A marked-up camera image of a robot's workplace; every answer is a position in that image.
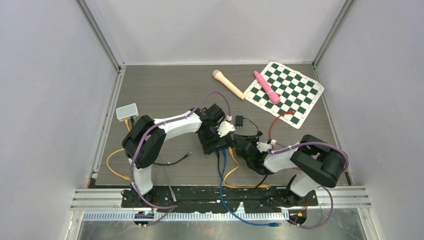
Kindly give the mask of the black power adapter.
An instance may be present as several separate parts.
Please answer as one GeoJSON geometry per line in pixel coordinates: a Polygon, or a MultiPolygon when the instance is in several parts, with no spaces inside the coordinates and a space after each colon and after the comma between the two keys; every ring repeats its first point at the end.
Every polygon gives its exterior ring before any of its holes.
{"type": "Polygon", "coordinates": [[[234,121],[234,126],[236,128],[241,128],[244,125],[244,117],[242,115],[236,115],[235,116],[235,121],[234,121]]]}

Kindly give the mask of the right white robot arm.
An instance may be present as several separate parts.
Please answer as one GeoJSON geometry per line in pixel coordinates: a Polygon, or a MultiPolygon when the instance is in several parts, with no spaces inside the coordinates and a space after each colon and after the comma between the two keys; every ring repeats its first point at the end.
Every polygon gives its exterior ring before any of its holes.
{"type": "Polygon", "coordinates": [[[335,187],[349,167],[344,151],[310,134],[280,150],[273,150],[271,143],[260,142],[256,136],[234,134],[233,141],[236,155],[260,175],[292,168],[302,171],[290,179],[282,194],[291,205],[299,205],[309,192],[319,187],[335,187]]]}

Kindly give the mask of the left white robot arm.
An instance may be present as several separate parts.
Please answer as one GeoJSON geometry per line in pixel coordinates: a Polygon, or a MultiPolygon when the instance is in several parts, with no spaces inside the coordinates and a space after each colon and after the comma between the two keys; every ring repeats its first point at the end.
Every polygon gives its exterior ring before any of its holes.
{"type": "Polygon", "coordinates": [[[192,108],[168,118],[153,119],[143,115],[122,141],[130,163],[135,202],[141,207],[148,207],[153,202],[151,166],[158,158],[164,142],[184,134],[196,133],[205,155],[231,148],[232,134],[236,131],[231,119],[217,104],[209,108],[192,108]]]}

